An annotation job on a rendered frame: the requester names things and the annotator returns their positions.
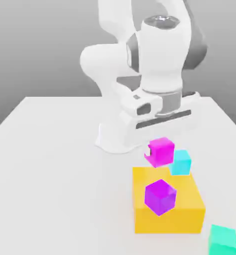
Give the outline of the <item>small purple cube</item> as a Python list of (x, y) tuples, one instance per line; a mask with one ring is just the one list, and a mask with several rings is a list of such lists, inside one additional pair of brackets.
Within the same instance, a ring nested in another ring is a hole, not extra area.
[(177, 190), (163, 179), (155, 181), (145, 188), (144, 203), (157, 216), (175, 207)]

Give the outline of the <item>small teal cube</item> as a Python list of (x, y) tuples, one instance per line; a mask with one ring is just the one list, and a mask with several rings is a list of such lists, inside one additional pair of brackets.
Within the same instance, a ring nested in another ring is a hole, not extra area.
[(212, 224), (208, 255), (236, 255), (236, 230)]

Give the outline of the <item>small cyan cube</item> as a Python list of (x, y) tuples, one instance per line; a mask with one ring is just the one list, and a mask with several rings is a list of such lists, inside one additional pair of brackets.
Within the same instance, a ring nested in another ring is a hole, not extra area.
[(169, 165), (171, 175), (189, 175), (191, 163), (187, 150), (175, 150), (173, 162)]

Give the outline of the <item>small magenta cube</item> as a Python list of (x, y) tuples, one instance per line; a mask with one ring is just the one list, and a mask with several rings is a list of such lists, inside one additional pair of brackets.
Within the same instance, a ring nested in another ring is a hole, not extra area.
[(168, 138), (162, 137), (151, 140), (148, 144), (150, 155), (144, 155), (146, 160), (155, 168), (173, 162), (175, 144)]

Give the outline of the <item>large yellow box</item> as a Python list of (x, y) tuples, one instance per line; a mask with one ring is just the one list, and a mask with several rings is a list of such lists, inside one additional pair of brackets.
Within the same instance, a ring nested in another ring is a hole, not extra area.
[[(161, 216), (144, 202), (145, 188), (164, 180), (177, 190), (175, 207)], [(132, 169), (134, 229), (137, 234), (199, 234), (206, 207), (192, 174), (171, 175), (167, 167)]]

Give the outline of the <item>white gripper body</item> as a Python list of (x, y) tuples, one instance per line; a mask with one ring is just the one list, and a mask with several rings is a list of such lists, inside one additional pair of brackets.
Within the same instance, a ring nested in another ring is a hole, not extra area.
[(185, 108), (170, 116), (151, 117), (145, 115), (136, 120), (134, 141), (147, 141), (159, 137), (172, 138), (193, 130), (199, 123), (199, 109)]

